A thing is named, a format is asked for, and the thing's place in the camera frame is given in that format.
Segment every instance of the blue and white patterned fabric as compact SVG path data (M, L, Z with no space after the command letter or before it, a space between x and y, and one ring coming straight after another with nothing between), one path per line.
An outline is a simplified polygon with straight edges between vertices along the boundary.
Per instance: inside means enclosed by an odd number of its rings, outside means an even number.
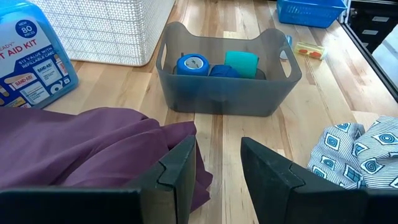
M366 133L356 123L326 128L308 168L346 189L398 189L398 118L381 116Z

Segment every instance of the gray plastic bin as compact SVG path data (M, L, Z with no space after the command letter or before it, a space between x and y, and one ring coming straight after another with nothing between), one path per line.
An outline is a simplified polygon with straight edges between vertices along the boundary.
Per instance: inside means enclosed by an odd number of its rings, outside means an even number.
M256 79L175 74L181 55L201 54L217 65L224 64L229 50L259 57ZM288 78L279 58L283 50L291 66ZM302 76L285 35L277 29L253 40L223 39L194 36L179 22L165 27L156 67L169 108L187 113L269 116Z

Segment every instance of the wooden table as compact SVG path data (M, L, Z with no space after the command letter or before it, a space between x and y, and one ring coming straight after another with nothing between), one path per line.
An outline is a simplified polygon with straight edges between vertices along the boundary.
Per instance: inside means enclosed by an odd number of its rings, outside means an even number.
M398 104L337 22L328 29L281 24L275 2L263 0L177 0L169 21L184 23L195 35L241 39L277 28L291 35L294 44L328 48L323 61L296 55L303 77L267 118L169 110L154 58L141 68L73 62L80 86L47 110L77 114L101 106L125 107L161 124L195 121L201 153L214 180L211 200L192 213L190 223L257 223L242 172L241 137L249 136L306 166L325 127L356 121L368 127L379 115L398 115Z

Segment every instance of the first aid kit box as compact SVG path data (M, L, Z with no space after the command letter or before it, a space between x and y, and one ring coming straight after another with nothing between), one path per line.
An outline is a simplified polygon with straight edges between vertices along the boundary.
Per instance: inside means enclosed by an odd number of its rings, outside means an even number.
M77 86L70 59L39 7L0 0L0 30L0 106L43 108Z

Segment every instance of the blue bandage roll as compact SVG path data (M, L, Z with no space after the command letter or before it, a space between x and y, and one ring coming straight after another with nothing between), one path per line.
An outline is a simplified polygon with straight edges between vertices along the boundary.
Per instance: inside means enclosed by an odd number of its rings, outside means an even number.
M210 72L211 77L239 78L239 73L229 65L215 65Z
M208 76L209 61L200 54L187 54L177 60L177 75Z

